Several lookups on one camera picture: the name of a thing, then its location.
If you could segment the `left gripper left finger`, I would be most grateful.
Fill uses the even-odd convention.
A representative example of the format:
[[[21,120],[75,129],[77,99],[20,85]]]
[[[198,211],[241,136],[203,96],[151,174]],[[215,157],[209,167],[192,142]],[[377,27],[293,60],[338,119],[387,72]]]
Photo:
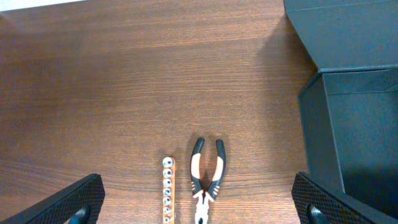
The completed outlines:
[[[95,224],[104,198],[101,176],[90,174],[2,223]]]

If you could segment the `orange black needle-nose pliers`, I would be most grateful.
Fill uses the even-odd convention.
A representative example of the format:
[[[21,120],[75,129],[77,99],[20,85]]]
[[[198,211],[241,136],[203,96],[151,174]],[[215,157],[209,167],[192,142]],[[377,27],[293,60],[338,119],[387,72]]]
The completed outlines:
[[[210,203],[214,202],[220,194],[220,186],[226,172],[226,151],[224,142],[216,140],[216,168],[212,179],[206,172],[201,175],[200,159],[205,139],[199,137],[193,147],[190,157],[190,180],[192,185],[192,197],[197,199],[195,211],[195,224],[206,224],[209,220]]]

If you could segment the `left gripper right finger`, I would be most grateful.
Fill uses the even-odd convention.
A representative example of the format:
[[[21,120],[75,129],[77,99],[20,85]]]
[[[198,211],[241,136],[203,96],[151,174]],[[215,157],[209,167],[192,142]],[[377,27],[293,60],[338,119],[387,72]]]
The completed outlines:
[[[397,219],[333,190],[306,172],[295,175],[292,198],[301,223],[397,223]]]

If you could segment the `black open box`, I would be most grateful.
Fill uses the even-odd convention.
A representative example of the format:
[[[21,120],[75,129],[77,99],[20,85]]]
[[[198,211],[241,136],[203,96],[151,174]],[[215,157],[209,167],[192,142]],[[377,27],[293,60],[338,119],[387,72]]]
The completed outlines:
[[[299,93],[308,174],[358,218],[397,221],[397,2],[286,0],[317,71]]]

